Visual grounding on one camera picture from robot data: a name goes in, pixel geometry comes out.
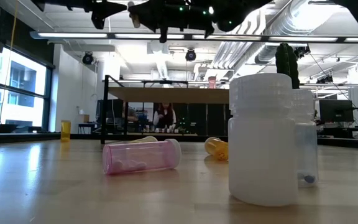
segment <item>glass window pane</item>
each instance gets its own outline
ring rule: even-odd
[[[28,96],[13,91],[0,89],[0,115],[2,96],[5,94],[2,107],[2,124],[17,124],[19,126],[42,126],[44,99]]]
[[[15,52],[9,64],[9,52],[0,53],[0,84],[44,95],[47,68]]]

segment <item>woman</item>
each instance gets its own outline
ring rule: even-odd
[[[177,116],[171,103],[160,103],[158,110],[154,113],[153,124],[156,128],[170,127],[177,122]]]

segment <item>ceiling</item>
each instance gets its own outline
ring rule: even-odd
[[[276,0],[265,7],[266,21],[269,21],[288,0]],[[128,1],[114,1],[127,4]],[[13,0],[0,0],[0,6],[10,13],[14,13]],[[65,7],[47,5],[45,12],[41,12],[31,0],[19,0],[18,18],[40,32],[145,32],[150,30],[141,26],[135,29],[129,18],[128,12],[121,12],[111,16],[105,23],[104,30],[96,30],[91,22],[91,14],[81,9],[69,11]],[[200,33],[200,30],[185,30],[187,33]],[[179,33],[178,29],[169,29],[168,33]],[[311,35],[358,35],[358,24],[350,12],[345,8],[338,9],[323,25],[315,29]],[[149,40],[71,40],[72,45],[113,45],[125,61],[121,67],[121,74],[136,77],[136,74],[148,74],[156,70],[157,66],[153,58],[147,55],[147,43]],[[193,72],[197,63],[210,63],[217,54],[220,42],[208,41],[168,41],[170,56],[167,58],[168,70],[187,70]],[[195,49],[197,59],[195,62],[186,62],[187,49]],[[316,65],[312,57],[307,56],[298,61],[301,82],[307,82],[310,76],[321,72],[321,69],[330,69],[337,77],[346,76],[347,69],[355,63],[346,61],[358,61],[358,44],[310,44],[311,53],[319,63]],[[73,55],[83,55],[84,52],[74,52]],[[274,62],[261,67],[260,72],[276,72]]]

